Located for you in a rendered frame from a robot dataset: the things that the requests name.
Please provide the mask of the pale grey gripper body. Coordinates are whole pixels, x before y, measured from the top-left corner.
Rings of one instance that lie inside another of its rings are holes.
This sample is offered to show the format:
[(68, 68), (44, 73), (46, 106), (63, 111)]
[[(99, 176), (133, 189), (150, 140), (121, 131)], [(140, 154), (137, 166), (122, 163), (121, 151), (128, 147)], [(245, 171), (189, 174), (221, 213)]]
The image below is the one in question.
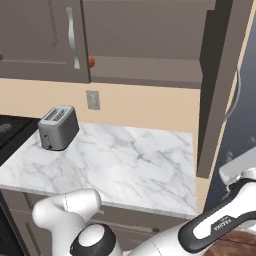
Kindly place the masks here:
[(249, 168), (256, 168), (256, 146), (219, 168), (219, 175), (225, 185)]

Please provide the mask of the grey open cabinet door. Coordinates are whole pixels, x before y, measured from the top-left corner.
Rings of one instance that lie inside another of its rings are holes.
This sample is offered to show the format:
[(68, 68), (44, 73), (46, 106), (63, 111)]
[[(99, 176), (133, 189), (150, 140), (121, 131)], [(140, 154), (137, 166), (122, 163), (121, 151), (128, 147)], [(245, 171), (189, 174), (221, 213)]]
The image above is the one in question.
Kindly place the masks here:
[(253, 19), (256, 0), (216, 0), (207, 12), (200, 64), (200, 98), (196, 175), (208, 179), (242, 45)]

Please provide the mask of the grey closed cabinet door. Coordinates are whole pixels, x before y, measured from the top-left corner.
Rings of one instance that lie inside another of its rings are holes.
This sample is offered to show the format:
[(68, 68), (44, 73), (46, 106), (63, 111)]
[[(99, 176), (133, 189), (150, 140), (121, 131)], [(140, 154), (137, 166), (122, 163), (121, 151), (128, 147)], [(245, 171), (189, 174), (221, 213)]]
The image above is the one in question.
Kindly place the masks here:
[[(68, 41), (67, 7), (79, 70)], [(0, 0), (0, 78), (88, 83), (82, 0)]]

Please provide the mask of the grey base cupboards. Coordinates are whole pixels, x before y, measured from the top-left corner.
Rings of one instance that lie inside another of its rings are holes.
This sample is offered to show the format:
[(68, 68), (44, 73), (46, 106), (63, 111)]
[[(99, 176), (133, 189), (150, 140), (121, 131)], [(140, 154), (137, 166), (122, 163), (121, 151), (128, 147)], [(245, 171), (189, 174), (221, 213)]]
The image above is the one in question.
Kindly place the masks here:
[[(31, 256), (52, 256), (51, 234), (32, 220), (35, 204), (43, 195), (0, 189), (20, 235)], [(121, 248), (131, 250), (148, 238), (185, 222), (185, 218), (102, 206), (90, 223), (107, 224), (116, 234)]]

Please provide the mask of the grey toaster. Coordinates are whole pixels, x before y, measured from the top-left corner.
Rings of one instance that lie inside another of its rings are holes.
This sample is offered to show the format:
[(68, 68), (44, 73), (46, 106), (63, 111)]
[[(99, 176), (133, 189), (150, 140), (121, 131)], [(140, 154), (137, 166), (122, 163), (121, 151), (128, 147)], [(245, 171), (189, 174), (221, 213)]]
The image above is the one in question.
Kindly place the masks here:
[(76, 111), (70, 105), (53, 107), (39, 122), (41, 145), (49, 151), (63, 151), (79, 132)]

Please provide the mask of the black hob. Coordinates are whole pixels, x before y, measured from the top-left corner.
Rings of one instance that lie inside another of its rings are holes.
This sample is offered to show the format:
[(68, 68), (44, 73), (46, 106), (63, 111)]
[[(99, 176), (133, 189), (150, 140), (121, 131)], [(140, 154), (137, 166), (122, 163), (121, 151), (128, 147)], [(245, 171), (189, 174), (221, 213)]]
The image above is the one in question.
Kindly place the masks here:
[(0, 166), (38, 129), (38, 118), (0, 115)]

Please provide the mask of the black oven front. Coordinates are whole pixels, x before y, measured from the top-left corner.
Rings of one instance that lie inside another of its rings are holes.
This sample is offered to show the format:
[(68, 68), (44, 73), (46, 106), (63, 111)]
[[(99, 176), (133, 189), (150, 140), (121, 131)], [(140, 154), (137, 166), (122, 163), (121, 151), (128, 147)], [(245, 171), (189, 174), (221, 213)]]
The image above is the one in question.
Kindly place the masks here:
[(24, 256), (0, 200), (0, 256)]

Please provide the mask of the grey open wall cabinet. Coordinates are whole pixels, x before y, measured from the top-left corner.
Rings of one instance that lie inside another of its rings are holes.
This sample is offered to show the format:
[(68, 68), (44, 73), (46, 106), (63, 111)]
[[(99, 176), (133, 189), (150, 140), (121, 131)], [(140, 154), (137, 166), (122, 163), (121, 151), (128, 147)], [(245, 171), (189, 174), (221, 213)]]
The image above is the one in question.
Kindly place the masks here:
[(83, 0), (91, 80), (198, 89), (216, 0)]

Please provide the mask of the grey wall socket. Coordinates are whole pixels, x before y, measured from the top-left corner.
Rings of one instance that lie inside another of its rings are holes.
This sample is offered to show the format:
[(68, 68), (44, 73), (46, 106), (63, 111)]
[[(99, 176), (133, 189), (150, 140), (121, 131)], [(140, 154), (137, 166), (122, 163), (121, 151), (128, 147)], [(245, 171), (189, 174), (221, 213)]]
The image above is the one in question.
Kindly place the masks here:
[(91, 110), (99, 110), (100, 109), (100, 98), (98, 91), (86, 91), (87, 96), (87, 105)]

